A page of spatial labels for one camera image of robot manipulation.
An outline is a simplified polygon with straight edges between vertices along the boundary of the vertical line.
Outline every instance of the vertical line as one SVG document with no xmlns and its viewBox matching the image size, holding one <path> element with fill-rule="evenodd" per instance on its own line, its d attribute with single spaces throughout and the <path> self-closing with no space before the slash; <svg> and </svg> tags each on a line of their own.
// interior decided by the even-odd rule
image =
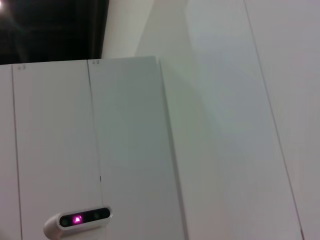
<svg viewBox="0 0 320 240">
<path fill-rule="evenodd" d="M 20 196 L 20 178 L 19 178 L 19 161 L 18 161 L 18 140 L 17 140 L 17 119 L 16 119 L 16 101 L 15 101 L 15 84 L 14 84 L 14 67 L 13 67 L 13 65 L 11 65 L 11 84 L 12 84 L 12 102 L 13 102 L 15 160 L 16 160 L 17 180 L 18 180 L 20 234 L 21 234 L 21 240 L 22 240 L 22 239 L 23 239 L 23 235 L 22 235 L 22 217 L 21 217 L 21 196 Z"/>
<path fill-rule="evenodd" d="M 168 138 L 169 138 L 168 139 L 169 140 L 169 147 L 170 147 L 170 152 L 171 152 L 171 156 L 172 156 L 175 186 L 176 186 L 177 197 L 178 197 L 178 202 L 179 202 L 179 206 L 180 206 L 182 230 L 183 230 L 183 234 L 184 234 L 184 239 L 189 240 L 190 238 L 189 238 L 189 233 L 188 233 L 188 224 L 187 224 L 187 217 L 186 217 L 186 211 L 185 211 L 185 203 L 184 203 L 184 199 L 183 199 L 183 195 L 182 195 L 181 181 L 180 181 L 179 168 L 178 168 L 178 162 L 177 162 L 177 154 L 176 154 L 176 150 L 175 150 L 175 143 L 174 143 L 173 132 L 172 132 L 172 127 L 171 127 L 165 82 L 164 82 L 164 78 L 163 78 L 163 74 L 162 74 L 161 63 L 159 62 L 157 65 L 158 65 L 158 71 L 159 71 L 159 75 L 160 75 L 160 81 L 162 84 L 163 106 L 164 106 L 164 111 L 165 111 L 164 115 L 165 115 Z"/>
<path fill-rule="evenodd" d="M 266 79 L 265 79 L 264 71 L 263 71 L 263 68 L 262 68 L 262 65 L 261 65 L 260 56 L 259 56 L 259 52 L 258 52 L 258 46 L 257 46 L 256 38 L 255 38 L 255 35 L 254 35 L 253 27 L 252 27 L 252 24 L 251 24 L 251 21 L 250 21 L 250 16 L 249 16 L 246 0 L 243 0 L 243 3 L 244 3 L 246 16 L 247 16 L 247 19 L 248 19 L 248 22 L 249 22 L 250 32 L 251 32 L 251 35 L 252 35 L 253 44 L 254 44 L 256 55 L 257 55 L 259 68 L 260 68 L 261 76 L 262 76 L 262 81 L 263 81 L 263 85 L 264 85 L 264 89 L 265 89 L 265 92 L 266 92 L 269 108 L 270 108 L 271 115 L 272 115 L 273 124 L 274 124 L 274 127 L 275 127 L 276 137 L 278 139 L 279 146 L 280 146 L 280 151 L 281 151 L 281 156 L 282 156 L 282 160 L 283 160 L 283 163 L 284 163 L 286 176 L 287 176 L 287 179 L 289 181 L 289 186 L 290 186 L 291 195 L 292 195 L 292 198 L 293 198 L 294 208 L 295 208 L 295 212 L 296 212 L 296 215 L 297 215 L 297 218 L 298 218 L 298 222 L 299 222 L 299 226 L 300 226 L 300 232 L 301 232 L 302 238 L 304 239 L 302 224 L 301 224 L 300 215 L 299 215 L 299 212 L 298 212 L 297 201 L 295 199 L 294 190 L 293 190 L 293 187 L 292 187 L 292 184 L 291 184 L 291 180 L 290 180 L 290 176 L 289 176 L 289 171 L 288 171 L 288 167 L 287 167 L 287 163 L 286 163 L 284 150 L 283 150 L 283 147 L 282 147 L 282 144 L 281 144 L 281 141 L 280 141 L 279 130 L 278 130 L 278 127 L 277 127 L 275 114 L 274 114 L 274 111 L 272 109 L 271 100 L 270 100 L 270 96 L 269 96 L 268 89 L 267 89 Z"/>
<path fill-rule="evenodd" d="M 88 72 L 88 78 L 89 78 L 91 114 L 92 114 L 92 121 L 93 121 L 95 148 L 96 148 L 96 153 L 97 153 L 97 158 L 98 158 L 97 159 L 97 161 L 98 161 L 97 167 L 98 167 L 98 170 L 99 170 L 99 184 L 100 184 L 100 193 L 101 193 L 101 203 L 104 204 L 103 191 L 102 191 L 102 181 L 101 181 L 101 156 L 100 156 L 100 151 L 99 151 L 98 135 L 97 135 L 97 131 L 96 131 L 94 97 L 93 97 L 93 93 L 92 93 L 92 84 L 91 84 L 90 69 L 89 69 L 89 61 L 88 60 L 86 60 L 86 66 L 87 66 L 87 72 Z"/>
</svg>

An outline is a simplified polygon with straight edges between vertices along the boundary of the white wall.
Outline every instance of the white wall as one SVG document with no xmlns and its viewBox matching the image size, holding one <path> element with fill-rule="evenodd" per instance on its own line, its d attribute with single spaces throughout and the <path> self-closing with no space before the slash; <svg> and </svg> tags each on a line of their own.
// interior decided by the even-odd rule
<svg viewBox="0 0 320 240">
<path fill-rule="evenodd" d="M 154 0 L 110 0 L 102 58 L 133 56 Z"/>
<path fill-rule="evenodd" d="M 319 1 L 246 0 L 306 240 L 320 238 Z"/>
<path fill-rule="evenodd" d="M 161 62 L 189 238 L 302 239 L 244 2 L 155 0 L 135 55 Z"/>
</svg>

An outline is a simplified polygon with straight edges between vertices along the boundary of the camera lens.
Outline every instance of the camera lens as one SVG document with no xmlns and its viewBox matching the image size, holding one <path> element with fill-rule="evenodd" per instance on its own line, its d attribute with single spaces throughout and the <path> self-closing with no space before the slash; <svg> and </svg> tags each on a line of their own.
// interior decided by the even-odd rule
<svg viewBox="0 0 320 240">
<path fill-rule="evenodd" d="M 94 219 L 99 219 L 100 218 L 100 215 L 99 215 L 98 212 L 95 212 L 93 216 L 94 216 Z"/>
<path fill-rule="evenodd" d="M 68 226 L 68 220 L 66 218 L 62 218 L 60 221 L 61 226 L 67 227 Z"/>
</svg>

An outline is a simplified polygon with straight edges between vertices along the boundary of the camera sensor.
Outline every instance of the camera sensor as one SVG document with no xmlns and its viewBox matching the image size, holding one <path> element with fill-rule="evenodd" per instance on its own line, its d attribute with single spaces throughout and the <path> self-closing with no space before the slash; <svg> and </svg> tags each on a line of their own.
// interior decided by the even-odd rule
<svg viewBox="0 0 320 240">
<path fill-rule="evenodd" d="M 85 224 L 101 219 L 107 219 L 110 217 L 110 215 L 110 210 L 107 207 L 104 207 L 62 216 L 59 220 L 59 223 L 62 227 L 67 228 L 78 224 Z"/>
</svg>

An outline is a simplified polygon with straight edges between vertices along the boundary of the white partition wall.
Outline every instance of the white partition wall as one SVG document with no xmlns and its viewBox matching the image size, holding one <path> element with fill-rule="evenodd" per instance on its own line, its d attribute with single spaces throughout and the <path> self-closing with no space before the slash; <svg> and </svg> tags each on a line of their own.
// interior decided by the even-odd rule
<svg viewBox="0 0 320 240">
<path fill-rule="evenodd" d="M 320 2 L 246 0 L 306 240 L 320 239 Z"/>
<path fill-rule="evenodd" d="M 89 60 L 109 240 L 182 240 L 163 86 L 154 57 Z"/>
<path fill-rule="evenodd" d="M 226 238 L 301 240 L 244 2 L 189 0 L 186 18 L 199 72 L 189 92 L 200 99 L 206 131 L 212 137 L 210 156 L 219 168 Z M 166 71 L 173 72 L 172 66 Z M 208 173 L 210 166 L 203 161 L 201 173 Z"/>
<path fill-rule="evenodd" d="M 12 66 L 0 66 L 0 239 L 21 240 Z"/>
<path fill-rule="evenodd" d="M 13 65 L 22 237 L 52 215 L 101 206 L 86 60 Z"/>
</svg>

